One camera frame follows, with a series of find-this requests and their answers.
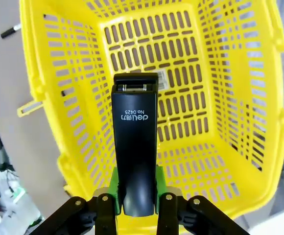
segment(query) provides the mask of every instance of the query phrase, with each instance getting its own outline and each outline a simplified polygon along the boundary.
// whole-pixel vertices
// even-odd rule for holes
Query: yellow basket
[[[231,218],[272,198],[284,159],[284,33],[273,0],[20,2],[31,93],[71,194],[90,199],[109,184],[114,74],[157,71],[167,184]],[[120,233],[156,225],[156,215],[118,218]]]

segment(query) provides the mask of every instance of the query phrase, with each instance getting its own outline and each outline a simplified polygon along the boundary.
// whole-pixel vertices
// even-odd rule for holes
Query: barcode sticker
[[[154,70],[153,72],[158,74],[158,91],[168,90],[169,84],[166,70]]]

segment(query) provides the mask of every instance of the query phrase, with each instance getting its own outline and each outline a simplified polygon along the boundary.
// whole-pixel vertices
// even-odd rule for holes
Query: gray table
[[[19,1],[0,0],[0,34],[19,22]],[[44,110],[17,116],[17,108],[31,100],[18,31],[5,40],[0,38],[0,136],[22,186],[48,217],[68,196],[56,165],[59,150]]]

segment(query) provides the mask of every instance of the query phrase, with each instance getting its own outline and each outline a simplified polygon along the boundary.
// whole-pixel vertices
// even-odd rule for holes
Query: screw
[[[170,194],[166,195],[166,199],[167,200],[171,200],[172,199],[172,196]]]
[[[200,200],[199,200],[199,199],[194,199],[194,200],[193,200],[193,203],[194,203],[195,205],[199,205],[199,204],[200,204]]]

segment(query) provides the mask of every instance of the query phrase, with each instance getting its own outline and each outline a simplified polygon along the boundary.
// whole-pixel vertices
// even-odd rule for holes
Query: deli logo
[[[148,115],[121,115],[122,120],[126,121],[138,121],[138,120],[148,120]]]

